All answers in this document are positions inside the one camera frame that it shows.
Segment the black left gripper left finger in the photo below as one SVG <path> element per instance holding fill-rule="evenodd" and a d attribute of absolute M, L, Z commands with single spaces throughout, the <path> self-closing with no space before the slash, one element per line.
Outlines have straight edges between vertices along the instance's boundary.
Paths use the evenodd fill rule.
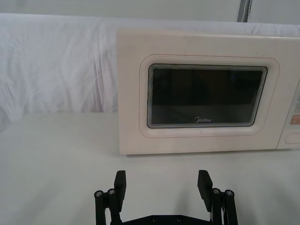
<path fill-rule="evenodd" d="M 95 217 L 97 225 L 106 225 L 105 210 L 109 209 L 112 225 L 121 225 L 120 212 L 126 192 L 126 171 L 117 171 L 114 187 L 107 192 L 98 190 L 94 193 L 95 198 Z"/>

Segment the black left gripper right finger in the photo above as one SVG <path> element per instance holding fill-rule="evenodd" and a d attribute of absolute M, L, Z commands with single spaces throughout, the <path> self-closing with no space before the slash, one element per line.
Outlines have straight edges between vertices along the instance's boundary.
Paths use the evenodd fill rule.
<path fill-rule="evenodd" d="M 222 192 L 213 187 L 208 171 L 198 172 L 198 189 L 207 211 L 210 213 L 212 225 L 235 224 L 235 193 L 232 190 Z"/>

